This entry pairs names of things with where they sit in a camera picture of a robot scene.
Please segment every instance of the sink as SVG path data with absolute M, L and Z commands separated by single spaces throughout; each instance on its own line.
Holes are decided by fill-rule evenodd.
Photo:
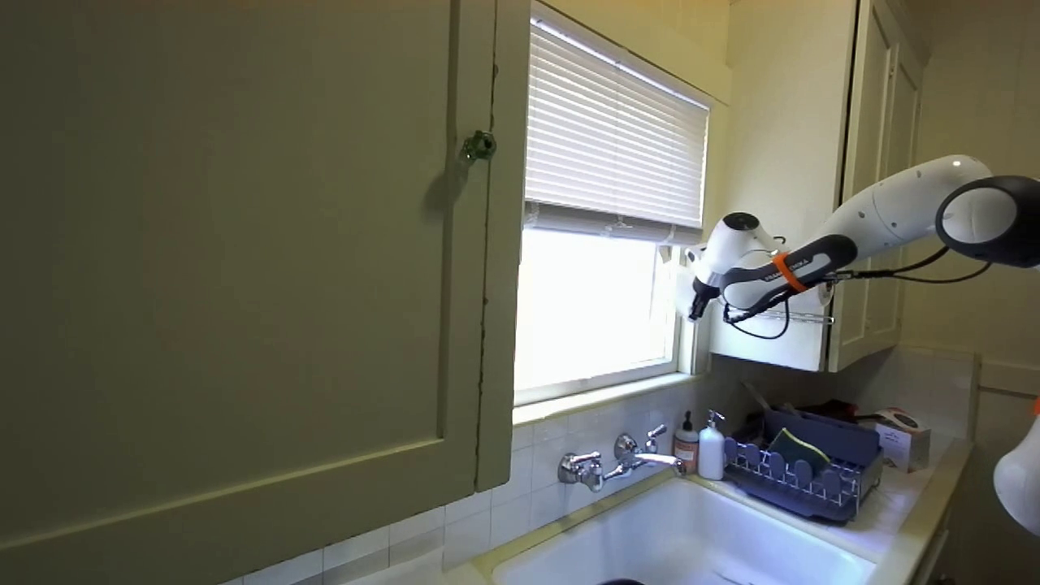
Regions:
M 495 585 L 872 581 L 873 562 L 694 482 L 661 482 L 499 567 Z

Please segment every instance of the windowsill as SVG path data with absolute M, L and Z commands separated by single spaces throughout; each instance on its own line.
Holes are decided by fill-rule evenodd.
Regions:
M 692 381 L 692 375 L 668 375 L 668 376 L 650 376 L 650 381 L 603 387 L 603 389 L 592 389 L 592 393 L 557 397 L 557 399 L 544 399 L 544 403 L 525 403 L 525 407 L 512 411 L 512 427 L 539 423 L 539 420 L 549 420 L 557 414 L 574 414 L 574 411 L 588 411 L 588 407 L 637 397 L 637 393 L 679 387 L 689 381 Z

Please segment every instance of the wall cabinet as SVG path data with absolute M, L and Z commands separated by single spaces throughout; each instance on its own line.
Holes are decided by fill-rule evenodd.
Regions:
M 738 0 L 730 10 L 728 209 L 752 210 L 788 247 L 836 204 L 913 162 L 920 52 L 887 0 Z M 895 283 L 841 283 L 793 300 L 788 331 L 759 342 L 717 322 L 710 350 L 795 370 L 841 370 L 892 346 Z M 782 308 L 746 322 L 782 329 Z
M 218 581 L 503 482 L 522 0 L 0 37 L 0 581 Z

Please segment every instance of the white bottle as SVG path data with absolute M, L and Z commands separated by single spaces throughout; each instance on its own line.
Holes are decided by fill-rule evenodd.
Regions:
M 698 436 L 698 476 L 717 482 L 725 470 L 725 436 L 717 432 L 720 414 L 707 414 L 707 427 Z

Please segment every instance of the soap dispenser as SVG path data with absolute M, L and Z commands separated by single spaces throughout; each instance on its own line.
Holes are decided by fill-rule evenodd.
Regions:
M 673 436 L 673 453 L 682 462 L 682 476 L 694 476 L 698 432 L 692 429 L 689 411 L 682 416 L 682 427 Z
M 725 416 L 707 411 L 707 427 L 698 436 L 698 476 L 707 482 L 717 482 L 725 470 L 725 436 L 717 432 L 717 423 Z

